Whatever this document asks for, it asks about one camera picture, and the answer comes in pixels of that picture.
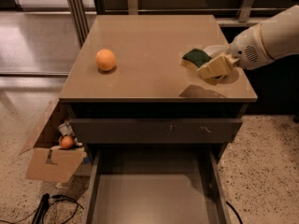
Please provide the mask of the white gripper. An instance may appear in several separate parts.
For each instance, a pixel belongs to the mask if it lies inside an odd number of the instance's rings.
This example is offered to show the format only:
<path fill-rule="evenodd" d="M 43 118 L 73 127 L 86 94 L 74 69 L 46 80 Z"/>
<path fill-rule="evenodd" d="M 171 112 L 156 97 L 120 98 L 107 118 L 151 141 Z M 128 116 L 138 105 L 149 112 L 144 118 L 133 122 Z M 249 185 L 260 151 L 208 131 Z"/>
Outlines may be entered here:
<path fill-rule="evenodd" d="M 236 67 L 253 70 L 274 61 L 263 46 L 262 26 L 254 25 L 237 35 L 229 45 L 231 54 L 220 54 L 197 69 L 201 79 L 225 77 Z"/>

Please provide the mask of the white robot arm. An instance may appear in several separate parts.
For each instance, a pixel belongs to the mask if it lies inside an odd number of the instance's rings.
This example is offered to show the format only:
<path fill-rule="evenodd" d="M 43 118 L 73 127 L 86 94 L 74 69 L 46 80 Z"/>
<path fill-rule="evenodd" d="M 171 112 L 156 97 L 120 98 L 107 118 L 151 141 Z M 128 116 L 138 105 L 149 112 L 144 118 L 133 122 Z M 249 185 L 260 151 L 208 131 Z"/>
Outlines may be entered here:
<path fill-rule="evenodd" d="M 225 77 L 237 67 L 253 70 L 298 53 L 299 6 L 295 5 L 241 32 L 197 74 L 201 79 Z"/>

